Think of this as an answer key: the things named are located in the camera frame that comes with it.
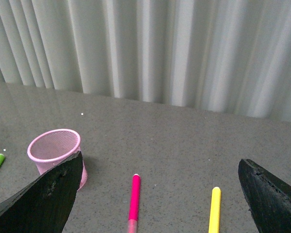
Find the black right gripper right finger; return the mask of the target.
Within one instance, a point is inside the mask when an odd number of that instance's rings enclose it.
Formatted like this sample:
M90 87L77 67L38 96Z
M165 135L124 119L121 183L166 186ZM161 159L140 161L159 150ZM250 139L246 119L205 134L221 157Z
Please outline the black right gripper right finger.
M241 159L238 176L260 233L291 233L291 186L250 159Z

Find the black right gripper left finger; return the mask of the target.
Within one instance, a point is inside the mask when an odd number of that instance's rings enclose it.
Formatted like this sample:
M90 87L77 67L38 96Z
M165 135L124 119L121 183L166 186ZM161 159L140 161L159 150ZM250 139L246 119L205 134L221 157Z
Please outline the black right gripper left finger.
M80 151L0 203L0 233L61 233L80 187Z

